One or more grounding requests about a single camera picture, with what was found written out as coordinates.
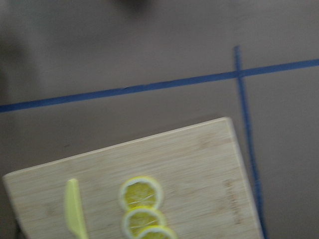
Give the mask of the yellow plastic knife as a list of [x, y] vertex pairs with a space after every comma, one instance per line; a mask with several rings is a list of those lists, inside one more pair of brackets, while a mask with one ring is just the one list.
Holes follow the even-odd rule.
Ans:
[[64, 193], [64, 214], [67, 228], [77, 239], [88, 239], [78, 180], [67, 181]]

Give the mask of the lemon slice middle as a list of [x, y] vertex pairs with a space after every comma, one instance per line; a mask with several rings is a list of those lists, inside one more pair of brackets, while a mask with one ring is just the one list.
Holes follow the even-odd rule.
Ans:
[[153, 207], [134, 207], [122, 217], [122, 232], [128, 239], [136, 239], [138, 234], [149, 226], [166, 226], [164, 214]]

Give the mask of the lemon slice top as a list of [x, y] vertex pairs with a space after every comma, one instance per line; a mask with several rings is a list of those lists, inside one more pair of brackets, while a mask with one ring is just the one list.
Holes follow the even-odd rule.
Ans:
[[139, 206], [158, 209], [163, 199], [162, 186], [149, 176], [133, 177], [125, 181], [119, 189], [119, 204], [124, 211]]

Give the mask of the lemon slice bottom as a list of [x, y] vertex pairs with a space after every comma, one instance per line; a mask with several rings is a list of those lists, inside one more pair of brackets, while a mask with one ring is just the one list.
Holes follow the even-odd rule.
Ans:
[[177, 234], [166, 226], [149, 226], [143, 229], [138, 235], [138, 239], [177, 239]]

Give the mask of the lemon slice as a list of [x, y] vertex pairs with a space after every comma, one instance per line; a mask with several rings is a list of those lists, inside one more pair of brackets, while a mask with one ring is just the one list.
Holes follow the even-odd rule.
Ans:
[[128, 239], [136, 239], [138, 234], [149, 226], [166, 226], [164, 214], [153, 207], [134, 207], [122, 217], [122, 232]]
[[124, 211], [139, 206], [158, 209], [163, 199], [162, 186], [149, 176], [133, 177], [125, 181], [119, 189], [119, 204]]
[[138, 239], [177, 239], [177, 234], [166, 226], [149, 226], [143, 229], [138, 235]]

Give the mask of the wooden cutting board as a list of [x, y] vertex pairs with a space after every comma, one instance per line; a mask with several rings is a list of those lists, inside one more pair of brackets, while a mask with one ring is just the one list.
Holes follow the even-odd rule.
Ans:
[[18, 170], [3, 180], [29, 239], [71, 239], [63, 202], [79, 182], [89, 238], [122, 239], [120, 186], [162, 186], [161, 211], [180, 239], [260, 239], [261, 227], [233, 123], [220, 118]]

